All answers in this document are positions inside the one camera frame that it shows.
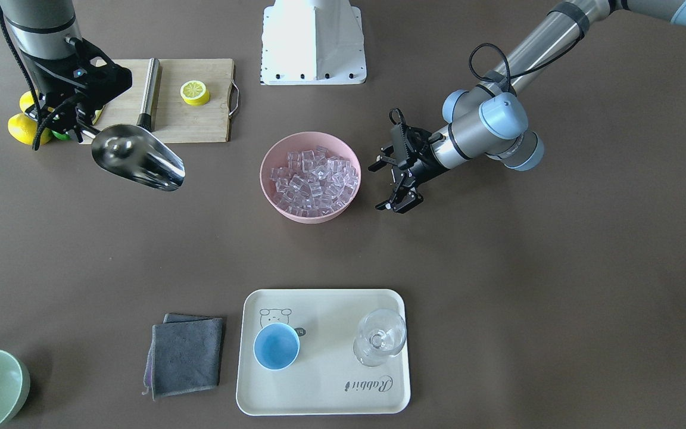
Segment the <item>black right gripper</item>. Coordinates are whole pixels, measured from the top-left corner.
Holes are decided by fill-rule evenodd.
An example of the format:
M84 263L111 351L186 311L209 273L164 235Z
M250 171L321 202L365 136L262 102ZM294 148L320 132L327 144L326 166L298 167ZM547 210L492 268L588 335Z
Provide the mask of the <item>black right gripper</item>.
M46 59L26 53L24 63L40 100L28 114L43 129L79 133L95 112L130 89L132 73L84 39L64 39L68 57Z

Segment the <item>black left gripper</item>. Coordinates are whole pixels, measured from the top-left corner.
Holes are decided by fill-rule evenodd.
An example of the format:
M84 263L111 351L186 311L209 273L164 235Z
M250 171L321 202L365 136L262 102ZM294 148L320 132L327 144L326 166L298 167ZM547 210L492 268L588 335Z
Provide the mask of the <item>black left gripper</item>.
M381 147L369 171L375 173L386 165L392 167L396 190L389 199L375 205L378 211L393 211L404 214L422 203L423 197L415 188L435 179L448 171L434 154L431 144L438 143L443 136L404 123L393 125L390 131L391 145Z

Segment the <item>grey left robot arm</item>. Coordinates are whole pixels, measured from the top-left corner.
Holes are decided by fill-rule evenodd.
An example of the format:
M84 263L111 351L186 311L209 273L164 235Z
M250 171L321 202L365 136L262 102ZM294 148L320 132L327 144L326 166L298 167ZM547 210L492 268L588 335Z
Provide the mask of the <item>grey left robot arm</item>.
M518 93L577 46L591 25L617 10L686 27L686 1L559 2L511 54L501 54L498 66L476 74L473 89L447 97L443 128L430 132L410 126L400 109L390 111L390 143L369 170L389 167L393 188L376 209L408 212L423 201L419 185L475 157L493 158L517 171L534 168L544 156L544 142L530 130Z

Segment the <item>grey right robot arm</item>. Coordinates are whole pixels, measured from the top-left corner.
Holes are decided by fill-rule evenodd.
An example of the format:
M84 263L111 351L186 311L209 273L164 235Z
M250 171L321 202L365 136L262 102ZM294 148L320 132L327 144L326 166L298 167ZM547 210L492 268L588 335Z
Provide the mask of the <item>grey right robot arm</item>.
M130 89L132 73L83 38L71 1L0 1L0 27L35 104L38 131L82 140L95 113Z

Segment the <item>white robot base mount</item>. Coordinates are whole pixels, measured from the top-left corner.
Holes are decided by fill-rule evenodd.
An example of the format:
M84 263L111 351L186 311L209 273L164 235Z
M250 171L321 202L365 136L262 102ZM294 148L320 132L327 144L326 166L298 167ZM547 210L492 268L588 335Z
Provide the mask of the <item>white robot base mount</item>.
M263 11L260 84L367 80L361 11L348 1L276 1Z

